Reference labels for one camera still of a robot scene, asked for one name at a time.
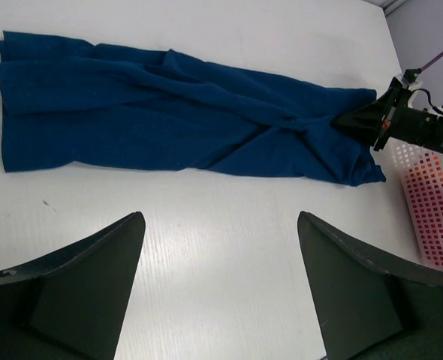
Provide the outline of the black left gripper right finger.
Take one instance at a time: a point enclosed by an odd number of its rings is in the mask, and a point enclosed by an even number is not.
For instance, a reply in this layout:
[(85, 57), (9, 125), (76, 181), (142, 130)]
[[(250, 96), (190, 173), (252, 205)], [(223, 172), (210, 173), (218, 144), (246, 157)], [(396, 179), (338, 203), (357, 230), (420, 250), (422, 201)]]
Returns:
[(443, 271), (305, 211), (297, 230), (326, 359), (443, 359)]

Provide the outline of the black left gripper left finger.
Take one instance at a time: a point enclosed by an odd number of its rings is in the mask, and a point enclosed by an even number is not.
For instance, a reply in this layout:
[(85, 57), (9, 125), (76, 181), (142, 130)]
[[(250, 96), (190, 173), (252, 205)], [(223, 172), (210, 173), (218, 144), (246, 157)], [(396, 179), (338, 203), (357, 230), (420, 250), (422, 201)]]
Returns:
[(133, 212), (0, 271), (0, 359), (113, 359), (143, 246)]

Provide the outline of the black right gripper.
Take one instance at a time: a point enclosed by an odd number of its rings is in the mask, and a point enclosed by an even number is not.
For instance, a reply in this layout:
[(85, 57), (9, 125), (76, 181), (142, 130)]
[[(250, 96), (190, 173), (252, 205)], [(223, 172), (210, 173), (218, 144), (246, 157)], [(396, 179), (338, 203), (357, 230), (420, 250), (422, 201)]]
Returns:
[(419, 143), (426, 131), (425, 122), (436, 120), (441, 110), (432, 103), (431, 94), (423, 85), (416, 94), (426, 95), (428, 107), (422, 110), (409, 108), (409, 92), (402, 87), (397, 76), (378, 100), (334, 119), (332, 127), (359, 143), (372, 145), (375, 151), (382, 150), (390, 138)]

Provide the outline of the blue printed t shirt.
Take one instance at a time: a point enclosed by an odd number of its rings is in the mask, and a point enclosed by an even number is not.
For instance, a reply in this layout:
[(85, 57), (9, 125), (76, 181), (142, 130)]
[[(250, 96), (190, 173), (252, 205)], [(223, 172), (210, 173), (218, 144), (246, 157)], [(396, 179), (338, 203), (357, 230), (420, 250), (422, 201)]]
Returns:
[(353, 187), (385, 180), (369, 147), (331, 125), (372, 103), (372, 89), (326, 88), (172, 49), (7, 31), (0, 93), (8, 173), (82, 163)]

